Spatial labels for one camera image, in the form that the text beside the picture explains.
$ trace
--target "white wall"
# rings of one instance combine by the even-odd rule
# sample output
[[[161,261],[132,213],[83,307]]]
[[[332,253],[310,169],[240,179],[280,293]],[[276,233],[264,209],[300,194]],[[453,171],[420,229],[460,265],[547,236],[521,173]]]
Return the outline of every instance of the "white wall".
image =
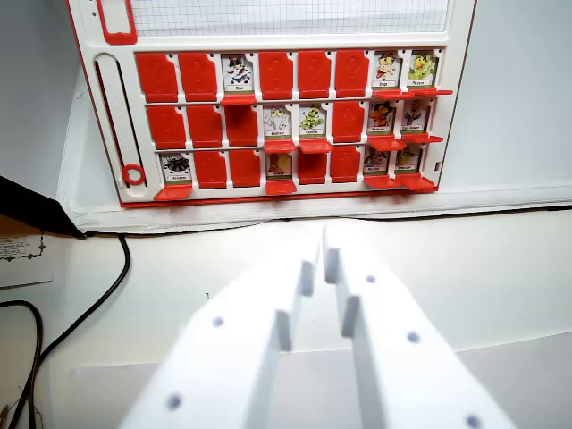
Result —
[[[50,198],[80,64],[65,3],[54,2],[0,2],[0,175]]]

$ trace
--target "red frame border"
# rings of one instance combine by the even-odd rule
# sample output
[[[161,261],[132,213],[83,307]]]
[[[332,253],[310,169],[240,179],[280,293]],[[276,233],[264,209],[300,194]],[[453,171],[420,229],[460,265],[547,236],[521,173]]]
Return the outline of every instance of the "red frame border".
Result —
[[[107,24],[105,24],[104,8],[101,5],[101,0],[96,0],[96,2],[97,9],[99,10],[101,28],[104,31],[105,41],[109,45],[135,45],[137,43],[137,29],[135,28],[135,20],[133,19],[133,11],[131,10],[131,0],[125,0],[125,10],[127,11],[127,16],[129,17],[129,25],[131,29],[131,32],[129,33],[110,33],[107,30]]]

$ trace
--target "paper card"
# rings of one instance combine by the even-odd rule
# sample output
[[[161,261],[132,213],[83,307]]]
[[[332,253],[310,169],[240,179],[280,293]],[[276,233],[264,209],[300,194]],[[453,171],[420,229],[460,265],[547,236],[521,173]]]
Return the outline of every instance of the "paper card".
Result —
[[[266,154],[266,178],[287,180],[292,178],[292,155]]]
[[[423,149],[421,145],[408,145],[397,153],[395,161],[395,174],[404,172],[419,172]]]
[[[285,105],[265,105],[262,113],[265,139],[292,138],[292,115]]]
[[[391,134],[394,120],[395,109],[391,106],[391,102],[371,102],[367,116],[367,134]]]
[[[437,63],[439,58],[433,51],[413,51],[411,54],[411,68],[409,69],[408,87],[430,88],[435,85]]]
[[[0,288],[51,282],[54,238],[0,216]]]
[[[301,138],[325,136],[326,112],[320,105],[299,107],[299,133]]]
[[[407,100],[401,119],[402,134],[420,134],[427,131],[430,107],[428,100],[420,98]]]
[[[244,54],[221,55],[224,91],[234,94],[254,92],[252,63]]]
[[[375,176],[387,174],[389,167],[390,153],[376,150],[371,146],[366,146],[366,156],[364,158],[364,175]]]
[[[401,58],[396,51],[377,51],[374,56],[372,89],[395,89],[400,86]]]
[[[185,185],[192,183],[188,153],[161,154],[159,158],[161,159],[161,167],[163,167],[165,185]]]

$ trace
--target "white table surface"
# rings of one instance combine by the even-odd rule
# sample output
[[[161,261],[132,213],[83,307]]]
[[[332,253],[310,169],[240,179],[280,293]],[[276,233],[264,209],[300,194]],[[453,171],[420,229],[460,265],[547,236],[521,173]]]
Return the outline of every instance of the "white table surface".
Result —
[[[41,371],[36,398],[46,427],[71,427],[66,402],[73,369],[160,361],[207,293],[212,297],[258,256],[283,246],[284,237],[315,234],[318,239],[325,224],[336,222],[352,223],[370,248],[388,258],[457,351],[572,331],[570,211],[395,222],[272,222],[128,238],[133,263],[126,282]],[[60,238],[55,245],[52,282],[0,290],[2,301],[27,299],[38,306],[46,342],[99,298],[123,264],[115,237]],[[315,296],[303,302],[295,351],[349,347],[338,334],[334,304],[332,286],[319,282]],[[0,404],[14,400],[17,386],[24,384],[34,335],[27,310],[0,311]]]

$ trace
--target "screw hole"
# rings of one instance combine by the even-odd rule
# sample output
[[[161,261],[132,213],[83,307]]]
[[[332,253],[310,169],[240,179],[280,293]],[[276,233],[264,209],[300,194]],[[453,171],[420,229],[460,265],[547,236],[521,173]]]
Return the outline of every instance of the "screw hole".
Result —
[[[421,341],[421,337],[417,334],[417,332],[410,332],[408,333],[408,340],[409,342],[417,344],[418,342]]]
[[[477,416],[467,417],[467,426],[473,429],[481,427],[481,419]]]
[[[167,400],[167,408],[169,408],[171,411],[173,411],[173,410],[175,410],[181,406],[181,402],[182,402],[181,396],[174,393]]]

